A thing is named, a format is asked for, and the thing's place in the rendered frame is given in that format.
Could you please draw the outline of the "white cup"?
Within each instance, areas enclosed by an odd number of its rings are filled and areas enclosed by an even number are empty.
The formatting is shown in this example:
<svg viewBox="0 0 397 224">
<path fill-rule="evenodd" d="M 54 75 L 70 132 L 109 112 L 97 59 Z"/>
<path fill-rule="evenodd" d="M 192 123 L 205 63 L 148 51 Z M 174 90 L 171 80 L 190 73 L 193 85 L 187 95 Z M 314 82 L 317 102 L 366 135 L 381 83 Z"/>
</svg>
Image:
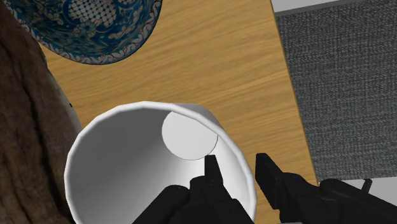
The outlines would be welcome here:
<svg viewBox="0 0 397 224">
<path fill-rule="evenodd" d="M 141 101 L 94 118 L 66 162 L 67 204 L 75 224 L 132 224 L 169 185 L 188 186 L 214 155 L 231 197 L 254 218 L 254 177 L 243 152 L 205 107 Z"/>
</svg>

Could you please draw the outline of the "blue patterned bowl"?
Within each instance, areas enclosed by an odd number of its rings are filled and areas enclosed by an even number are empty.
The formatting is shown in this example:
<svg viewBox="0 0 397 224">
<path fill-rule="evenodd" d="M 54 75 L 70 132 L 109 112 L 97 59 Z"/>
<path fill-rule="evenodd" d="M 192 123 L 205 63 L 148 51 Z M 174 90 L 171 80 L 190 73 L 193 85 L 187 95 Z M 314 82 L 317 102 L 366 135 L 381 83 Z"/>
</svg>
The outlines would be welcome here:
<svg viewBox="0 0 397 224">
<path fill-rule="evenodd" d="M 36 41 L 90 65 L 119 62 L 145 44 L 163 0 L 2 0 Z"/>
</svg>

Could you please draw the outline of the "brown furry object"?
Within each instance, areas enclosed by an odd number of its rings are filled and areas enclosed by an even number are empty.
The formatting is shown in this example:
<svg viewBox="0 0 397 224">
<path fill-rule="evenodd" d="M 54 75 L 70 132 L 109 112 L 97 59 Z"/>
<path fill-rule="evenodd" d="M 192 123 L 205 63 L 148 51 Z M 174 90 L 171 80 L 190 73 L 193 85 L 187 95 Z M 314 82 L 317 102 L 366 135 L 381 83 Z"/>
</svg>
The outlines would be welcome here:
<svg viewBox="0 0 397 224">
<path fill-rule="evenodd" d="M 0 2 L 0 224 L 75 224 L 64 169 L 80 130 L 38 42 Z"/>
</svg>

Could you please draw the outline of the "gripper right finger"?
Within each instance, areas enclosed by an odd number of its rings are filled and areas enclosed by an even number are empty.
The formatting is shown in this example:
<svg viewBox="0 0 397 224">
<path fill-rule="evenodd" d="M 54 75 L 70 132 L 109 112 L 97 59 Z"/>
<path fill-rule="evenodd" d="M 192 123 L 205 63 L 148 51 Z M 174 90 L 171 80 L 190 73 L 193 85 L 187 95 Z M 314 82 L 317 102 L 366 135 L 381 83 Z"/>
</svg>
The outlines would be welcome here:
<svg viewBox="0 0 397 224">
<path fill-rule="evenodd" d="M 333 178 L 315 186 L 258 153 L 255 180 L 281 223 L 397 224 L 397 206 L 369 194 L 370 179 L 361 189 Z"/>
</svg>

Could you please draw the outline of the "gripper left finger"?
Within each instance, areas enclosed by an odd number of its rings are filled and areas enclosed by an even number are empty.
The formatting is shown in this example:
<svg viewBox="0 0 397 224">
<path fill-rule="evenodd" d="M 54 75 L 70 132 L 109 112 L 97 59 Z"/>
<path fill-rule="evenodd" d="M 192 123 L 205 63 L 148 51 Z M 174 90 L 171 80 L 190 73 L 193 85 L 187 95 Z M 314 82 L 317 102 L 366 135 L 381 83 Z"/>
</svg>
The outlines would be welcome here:
<svg viewBox="0 0 397 224">
<path fill-rule="evenodd" d="M 169 185 L 132 224 L 254 224 L 242 204 L 230 196 L 214 155 L 205 156 L 204 175 L 190 187 Z"/>
</svg>

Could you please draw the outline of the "grey rug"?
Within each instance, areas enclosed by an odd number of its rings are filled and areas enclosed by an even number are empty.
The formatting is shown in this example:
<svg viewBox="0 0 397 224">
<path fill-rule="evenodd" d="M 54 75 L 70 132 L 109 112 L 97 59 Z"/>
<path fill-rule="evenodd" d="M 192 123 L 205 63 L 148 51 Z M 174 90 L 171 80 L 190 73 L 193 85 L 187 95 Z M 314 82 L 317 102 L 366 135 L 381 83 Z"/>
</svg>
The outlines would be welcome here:
<svg viewBox="0 0 397 224">
<path fill-rule="evenodd" d="M 397 0 L 276 22 L 317 178 L 397 176 Z"/>
</svg>

